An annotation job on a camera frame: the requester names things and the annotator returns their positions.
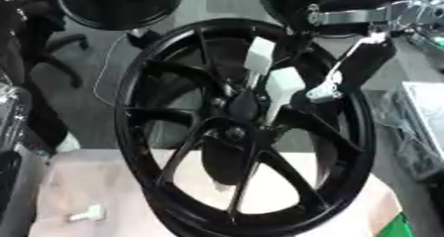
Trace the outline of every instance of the small white object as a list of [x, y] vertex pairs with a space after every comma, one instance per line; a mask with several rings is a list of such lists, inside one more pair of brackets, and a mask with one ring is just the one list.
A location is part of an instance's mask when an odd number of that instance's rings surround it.
[[80, 143], [71, 133], [67, 133], [64, 140], [55, 148], [58, 153], [80, 149]]
[[289, 103], [297, 91], [305, 89], [305, 82], [294, 67], [275, 70], [270, 74], [266, 90], [271, 99], [266, 125], [272, 125], [280, 109]]
[[256, 87], [261, 75], [269, 73], [273, 64], [273, 51], [276, 44], [256, 37], [248, 50], [247, 59], [245, 60], [245, 68], [250, 71], [247, 86]]
[[99, 221], [105, 219], [105, 209], [100, 204], [91, 205], [88, 207], [88, 210], [83, 213], [70, 215], [69, 221], [79, 221], [79, 220], [91, 220], [91, 221]]

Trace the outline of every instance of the cloth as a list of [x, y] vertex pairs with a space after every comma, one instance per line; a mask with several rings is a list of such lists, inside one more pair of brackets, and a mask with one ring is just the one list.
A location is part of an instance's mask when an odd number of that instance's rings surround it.
[[[162, 166], [169, 152], [155, 151]], [[316, 159], [311, 153], [286, 153], [285, 158], [313, 183]], [[192, 152], [177, 169], [174, 182], [188, 194], [215, 207], [223, 207], [233, 190], [218, 191]], [[250, 181], [243, 212], [274, 211], [292, 205], [293, 191], [286, 181], [259, 167]], [[106, 210], [103, 221], [67, 222], [93, 204]], [[300, 237], [376, 236], [400, 213], [391, 189], [370, 176], [357, 199], [342, 213]], [[117, 150], [79, 150], [54, 157], [41, 185], [38, 215], [30, 237], [171, 237], [153, 215], [136, 180]]]

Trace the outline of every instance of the cable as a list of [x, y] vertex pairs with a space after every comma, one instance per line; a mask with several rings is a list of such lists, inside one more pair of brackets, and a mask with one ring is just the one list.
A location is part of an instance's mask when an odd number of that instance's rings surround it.
[[97, 79], [95, 80], [94, 86], [92, 87], [92, 94], [94, 95], [95, 98], [97, 98], [98, 100], [100, 100], [102, 103], [110, 106], [110, 107], [114, 107], [113, 103], [108, 102], [106, 99], [102, 98], [98, 93], [97, 93], [97, 88], [98, 85], [100, 83], [100, 80], [103, 77], [103, 74], [105, 73], [106, 69], [108, 68], [108, 64], [109, 64], [109, 60], [111, 59], [111, 54], [114, 52], [114, 49], [116, 49], [116, 47], [119, 45], [119, 43], [127, 36], [127, 34], [123, 34], [122, 36], [119, 36], [119, 38], [116, 39], [116, 41], [114, 41], [114, 43], [111, 45], [111, 47], [108, 50], [108, 53], [106, 54], [106, 58], [105, 58], [105, 62], [103, 63], [102, 69], [100, 70], [99, 75], [97, 76]]

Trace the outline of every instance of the silver bracket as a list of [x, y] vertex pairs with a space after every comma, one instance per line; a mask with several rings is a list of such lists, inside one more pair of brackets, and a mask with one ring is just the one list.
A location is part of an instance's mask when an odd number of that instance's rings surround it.
[[412, 25], [444, 25], [444, 0], [402, 0], [373, 10], [320, 12], [319, 6], [308, 7], [308, 22], [314, 26], [340, 24], [387, 24], [392, 31]]
[[361, 38], [355, 45], [353, 45], [341, 59], [330, 69], [325, 76], [324, 81], [317, 87], [309, 90], [306, 97], [313, 103], [322, 103], [332, 101], [343, 97], [343, 93], [339, 91], [338, 86], [343, 81], [342, 72], [339, 70], [345, 59], [351, 56], [362, 44], [381, 44], [388, 38], [387, 33], [370, 33], [368, 37]]

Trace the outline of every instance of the white foam block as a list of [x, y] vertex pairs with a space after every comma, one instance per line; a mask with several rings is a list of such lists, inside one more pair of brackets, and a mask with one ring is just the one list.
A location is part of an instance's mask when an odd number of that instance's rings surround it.
[[245, 68], [260, 75], [268, 74], [273, 63], [275, 46], [271, 41], [256, 37], [248, 50]]
[[305, 89], [305, 82], [294, 67], [275, 70], [270, 74], [266, 90], [271, 99], [266, 124], [272, 125], [280, 109], [288, 104], [297, 91]]

